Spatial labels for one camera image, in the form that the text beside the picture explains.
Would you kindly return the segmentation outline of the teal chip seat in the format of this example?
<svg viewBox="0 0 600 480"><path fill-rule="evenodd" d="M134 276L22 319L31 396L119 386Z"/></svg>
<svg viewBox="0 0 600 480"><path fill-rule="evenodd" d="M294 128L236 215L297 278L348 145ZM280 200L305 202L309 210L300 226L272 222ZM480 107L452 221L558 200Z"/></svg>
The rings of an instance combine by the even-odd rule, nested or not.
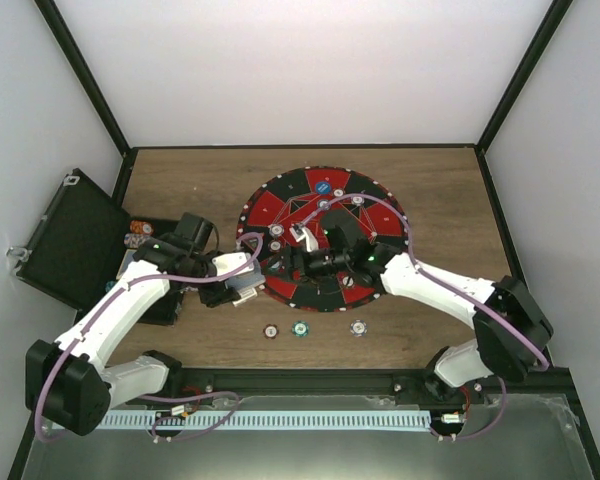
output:
<svg viewBox="0 0 600 480"><path fill-rule="evenodd" d="M317 203L318 209L320 211L326 211L330 208L329 205L329 201L326 199L321 199L318 203Z"/></svg>

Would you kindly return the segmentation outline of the blue orange chip stack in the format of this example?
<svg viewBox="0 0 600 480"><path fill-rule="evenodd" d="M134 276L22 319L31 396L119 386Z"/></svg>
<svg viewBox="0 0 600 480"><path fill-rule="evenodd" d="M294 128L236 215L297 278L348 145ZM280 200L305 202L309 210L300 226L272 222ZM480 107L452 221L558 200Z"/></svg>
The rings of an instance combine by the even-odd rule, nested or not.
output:
<svg viewBox="0 0 600 480"><path fill-rule="evenodd" d="M350 324L350 332L355 337L364 336L368 331L367 324L362 320L353 321Z"/></svg>

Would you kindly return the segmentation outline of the blue white chip seat three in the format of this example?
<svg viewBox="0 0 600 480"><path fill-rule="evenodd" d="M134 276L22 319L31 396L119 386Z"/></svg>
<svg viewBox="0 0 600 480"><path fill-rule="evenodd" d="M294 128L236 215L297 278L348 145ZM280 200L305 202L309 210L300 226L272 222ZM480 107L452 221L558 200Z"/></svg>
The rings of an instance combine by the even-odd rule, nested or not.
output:
<svg viewBox="0 0 600 480"><path fill-rule="evenodd" d="M269 233L274 238L281 237L284 233L284 227L281 224L272 224L269 227Z"/></svg>

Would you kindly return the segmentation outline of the blue small blind button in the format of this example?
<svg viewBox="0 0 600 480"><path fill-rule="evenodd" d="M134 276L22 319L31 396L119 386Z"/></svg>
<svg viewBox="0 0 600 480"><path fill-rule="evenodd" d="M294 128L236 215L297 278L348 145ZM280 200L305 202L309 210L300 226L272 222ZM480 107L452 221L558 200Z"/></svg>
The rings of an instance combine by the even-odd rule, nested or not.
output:
<svg viewBox="0 0 600 480"><path fill-rule="evenodd" d="M314 185L314 191L319 195L327 195L332 191L332 187L328 181L322 180Z"/></svg>

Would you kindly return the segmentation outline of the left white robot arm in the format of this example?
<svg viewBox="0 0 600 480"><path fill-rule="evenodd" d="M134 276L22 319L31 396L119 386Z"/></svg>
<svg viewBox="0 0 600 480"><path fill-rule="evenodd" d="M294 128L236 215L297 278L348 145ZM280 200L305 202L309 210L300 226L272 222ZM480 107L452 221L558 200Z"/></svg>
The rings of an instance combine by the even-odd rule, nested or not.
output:
<svg viewBox="0 0 600 480"><path fill-rule="evenodd" d="M25 354L25 405L38 440L56 440L53 426L84 436L113 408L141 399L186 404L182 364L150 350L116 366L108 361L141 317L180 284L226 280L203 250L210 221L184 214L174 231L146 241L114 286L56 340L34 342Z"/></svg>

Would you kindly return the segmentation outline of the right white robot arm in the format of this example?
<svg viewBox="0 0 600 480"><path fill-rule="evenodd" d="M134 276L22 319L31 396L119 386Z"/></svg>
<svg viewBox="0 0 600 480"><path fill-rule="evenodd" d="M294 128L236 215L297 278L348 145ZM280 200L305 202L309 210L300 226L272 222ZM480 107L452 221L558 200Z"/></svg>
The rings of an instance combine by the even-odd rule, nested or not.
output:
<svg viewBox="0 0 600 480"><path fill-rule="evenodd" d="M413 249L369 239L343 210L320 220L327 244L318 245L303 224L292 226L295 242L263 264L266 274L300 285L320 287L344 274L355 285L415 300L471 328L473 339L443 348L424 378L427 396L438 403L452 399L473 380L497 376L521 382L532 371L545 371L544 353L553 328L525 284L511 276L499 281L472 278L433 267L415 258Z"/></svg>

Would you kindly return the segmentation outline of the brown 100 chip stack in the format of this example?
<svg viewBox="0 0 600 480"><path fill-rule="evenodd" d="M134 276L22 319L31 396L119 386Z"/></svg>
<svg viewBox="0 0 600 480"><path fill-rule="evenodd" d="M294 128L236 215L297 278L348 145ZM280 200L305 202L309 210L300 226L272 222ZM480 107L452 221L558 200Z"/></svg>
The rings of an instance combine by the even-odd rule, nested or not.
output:
<svg viewBox="0 0 600 480"><path fill-rule="evenodd" d="M263 329L263 334L267 339L275 339L279 334L278 327L274 324L266 325Z"/></svg>

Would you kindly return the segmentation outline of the teal chip stack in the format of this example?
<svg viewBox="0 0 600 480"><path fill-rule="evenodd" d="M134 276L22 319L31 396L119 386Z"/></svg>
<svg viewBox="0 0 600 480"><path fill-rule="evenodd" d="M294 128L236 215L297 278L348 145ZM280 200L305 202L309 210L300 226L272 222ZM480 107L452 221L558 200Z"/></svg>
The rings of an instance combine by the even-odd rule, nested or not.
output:
<svg viewBox="0 0 600 480"><path fill-rule="evenodd" d="M310 332L309 324L304 321L297 321L292 325L291 332L296 337L306 337Z"/></svg>

